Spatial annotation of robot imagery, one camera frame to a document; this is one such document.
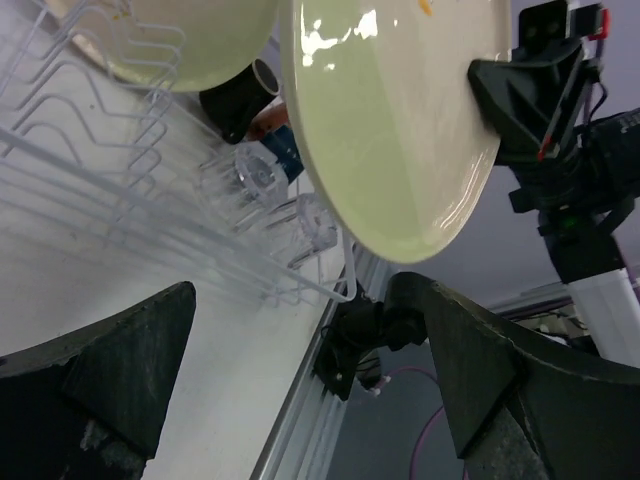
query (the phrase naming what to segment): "orange object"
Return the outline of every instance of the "orange object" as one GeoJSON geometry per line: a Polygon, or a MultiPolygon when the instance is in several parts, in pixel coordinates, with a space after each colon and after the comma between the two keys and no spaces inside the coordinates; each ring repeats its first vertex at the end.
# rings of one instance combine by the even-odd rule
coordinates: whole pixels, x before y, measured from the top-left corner
{"type": "Polygon", "coordinates": [[[418,4],[420,5],[424,13],[429,16],[433,15],[433,10],[431,10],[431,5],[429,5],[429,0],[418,0],[418,4]]]}
{"type": "Polygon", "coordinates": [[[289,113],[284,103],[267,108],[253,119],[247,136],[249,140],[261,140],[267,133],[273,132],[289,123],[289,113]]]}

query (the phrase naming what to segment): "white surface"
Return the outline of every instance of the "white surface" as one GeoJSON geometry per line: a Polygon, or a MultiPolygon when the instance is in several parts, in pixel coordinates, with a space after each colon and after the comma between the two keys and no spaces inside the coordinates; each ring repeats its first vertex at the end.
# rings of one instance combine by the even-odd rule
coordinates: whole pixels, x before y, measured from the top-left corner
{"type": "Polygon", "coordinates": [[[626,270],[570,283],[567,290],[600,356],[640,367],[640,304],[626,270]]]}
{"type": "MultiPolygon", "coordinates": [[[[79,3],[46,1],[59,18],[79,3]]],[[[89,0],[76,29],[97,38],[77,35],[74,42],[99,65],[106,54],[113,72],[127,81],[148,84],[177,65],[172,90],[206,90],[258,57],[277,6],[271,0],[89,0]]]]}
{"type": "Polygon", "coordinates": [[[145,480],[248,478],[322,310],[199,312],[145,480]]]}
{"type": "Polygon", "coordinates": [[[283,77],[307,171],[367,248],[426,259],[460,231],[499,145],[469,87],[507,59],[508,0],[287,0],[283,77]]]}

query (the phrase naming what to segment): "clear plastic dish rack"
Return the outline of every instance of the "clear plastic dish rack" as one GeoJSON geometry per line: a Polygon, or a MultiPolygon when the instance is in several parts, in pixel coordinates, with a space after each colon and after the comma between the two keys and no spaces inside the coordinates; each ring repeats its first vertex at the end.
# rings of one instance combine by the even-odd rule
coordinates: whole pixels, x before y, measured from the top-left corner
{"type": "MultiPolygon", "coordinates": [[[[125,83],[73,45],[76,35],[90,38],[107,64],[104,39],[77,25],[100,5],[79,0],[57,19],[41,0],[0,0],[0,227],[19,223],[21,234],[92,261],[178,271],[238,299],[296,304],[317,301],[313,291],[353,298],[352,245],[344,232],[335,249],[344,254],[345,273],[327,278],[325,262],[335,264],[335,249],[293,270],[207,222],[181,186],[226,146],[198,118],[193,95],[169,92],[188,38],[171,26],[144,25],[170,29],[180,40],[155,45],[172,52],[171,61],[154,64],[162,75],[145,86],[125,83]],[[176,196],[187,210],[171,208],[167,199],[176,196]],[[82,241],[70,243],[70,236],[82,241]]],[[[115,23],[111,34],[130,41],[115,23]]],[[[303,174],[290,194],[311,189],[303,174]]]]}

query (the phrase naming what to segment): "blue object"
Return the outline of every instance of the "blue object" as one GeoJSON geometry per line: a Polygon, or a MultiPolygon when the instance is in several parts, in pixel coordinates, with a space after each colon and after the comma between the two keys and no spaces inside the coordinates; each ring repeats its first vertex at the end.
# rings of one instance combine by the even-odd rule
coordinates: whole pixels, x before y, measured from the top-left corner
{"type": "Polygon", "coordinates": [[[278,158],[278,163],[287,175],[289,184],[293,183],[304,170],[304,165],[300,160],[300,152],[298,152],[291,129],[283,125],[277,130],[267,133],[260,141],[278,158]]]}

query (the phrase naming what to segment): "plate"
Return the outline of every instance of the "plate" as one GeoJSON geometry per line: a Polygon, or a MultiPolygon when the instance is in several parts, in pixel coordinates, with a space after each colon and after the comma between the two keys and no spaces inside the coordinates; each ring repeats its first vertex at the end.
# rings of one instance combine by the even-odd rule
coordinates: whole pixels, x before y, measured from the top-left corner
{"type": "Polygon", "coordinates": [[[277,14],[273,0],[89,0],[82,9],[78,0],[46,2],[61,24],[78,16],[73,41],[98,65],[106,56],[115,76],[176,92],[240,73],[266,45],[277,14]]]}
{"type": "Polygon", "coordinates": [[[290,123],[316,188],[377,255],[438,253],[499,147],[467,69],[509,58],[509,0],[284,0],[280,25],[290,123]]]}

